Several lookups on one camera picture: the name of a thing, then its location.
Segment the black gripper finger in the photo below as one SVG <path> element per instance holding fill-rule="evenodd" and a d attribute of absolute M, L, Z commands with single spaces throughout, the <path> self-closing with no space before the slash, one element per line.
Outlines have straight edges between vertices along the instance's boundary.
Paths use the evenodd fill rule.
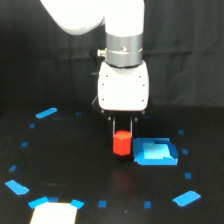
<path fill-rule="evenodd" d="M 130 132 L 132 135 L 132 138 L 136 135 L 136 125 L 137 125 L 137 117 L 130 117 Z"/>
<path fill-rule="evenodd" d="M 116 117 L 113 116 L 113 119 L 112 119 L 112 135 L 114 135 L 116 132 Z"/>

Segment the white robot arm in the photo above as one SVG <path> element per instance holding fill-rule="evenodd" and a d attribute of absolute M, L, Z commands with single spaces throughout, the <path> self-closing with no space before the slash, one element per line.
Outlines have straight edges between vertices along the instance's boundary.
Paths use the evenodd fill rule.
<path fill-rule="evenodd" d="M 103 26 L 106 46 L 96 52 L 103 59 L 94 102 L 116 125 L 124 116 L 130 131 L 149 100 L 149 74 L 142 58 L 144 0 L 40 0 L 55 23 L 74 36 Z"/>

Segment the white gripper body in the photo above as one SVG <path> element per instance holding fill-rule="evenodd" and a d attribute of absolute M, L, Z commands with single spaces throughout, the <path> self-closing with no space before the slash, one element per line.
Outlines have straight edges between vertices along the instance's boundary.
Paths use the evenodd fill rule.
<path fill-rule="evenodd" d="M 92 107 L 111 112 L 141 112 L 148 106 L 149 74 L 143 61 L 134 68 L 114 68 L 102 62 Z"/>

